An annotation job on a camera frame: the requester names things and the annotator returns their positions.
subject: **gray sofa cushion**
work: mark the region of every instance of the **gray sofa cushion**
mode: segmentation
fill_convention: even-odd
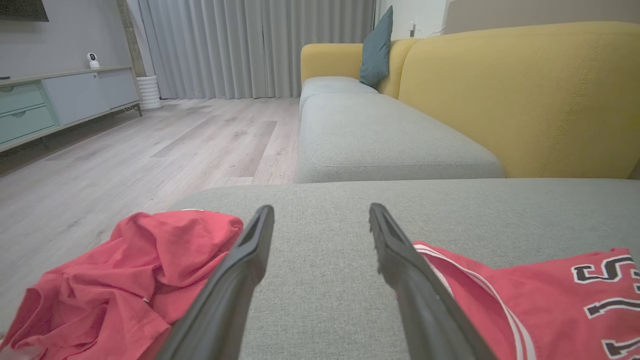
[[[297,183],[504,177],[489,150],[380,94],[311,97],[299,152]]]
[[[347,76],[318,76],[309,78],[302,83],[302,93],[300,94],[300,113],[307,100],[318,94],[378,94],[378,91],[365,84],[361,84],[357,79]]]
[[[241,217],[275,208],[267,272],[253,294],[242,358],[408,358],[394,292],[378,275],[368,209],[409,239],[494,268],[611,247],[640,256],[640,181],[464,179],[235,186],[173,209]]]

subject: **television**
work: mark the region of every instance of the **television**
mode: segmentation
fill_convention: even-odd
[[[42,0],[0,0],[0,20],[49,21]]]

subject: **jersey number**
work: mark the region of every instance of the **jersey number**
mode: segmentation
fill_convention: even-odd
[[[602,275],[594,274],[593,272],[595,271],[595,266],[590,264],[577,265],[572,267],[571,270],[573,272],[573,280],[580,284],[587,284],[593,281],[614,282],[622,278],[620,265],[633,263],[634,260],[631,258],[631,256],[624,255],[604,260],[601,264]],[[640,272],[636,269],[631,269],[631,277],[634,279],[640,279]],[[636,293],[640,293],[640,284],[634,284],[633,286]],[[584,311],[587,313],[587,317],[589,319],[594,318],[598,315],[602,315],[606,311],[611,309],[629,309],[640,311],[640,301],[614,297],[611,299],[598,301],[594,304],[584,307]],[[617,343],[613,340],[602,340],[602,346],[607,352],[609,359],[619,359],[621,357],[624,357],[632,349],[640,347],[640,338],[626,341],[624,343]]]

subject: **white vase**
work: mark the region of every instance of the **white vase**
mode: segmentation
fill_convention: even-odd
[[[138,78],[138,87],[140,88],[140,94],[142,95],[142,101],[140,101],[141,110],[148,111],[162,108],[157,77],[144,76],[142,78]]]

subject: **tv stand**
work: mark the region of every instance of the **tv stand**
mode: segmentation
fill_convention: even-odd
[[[130,66],[0,81],[0,151],[114,111],[140,109]]]

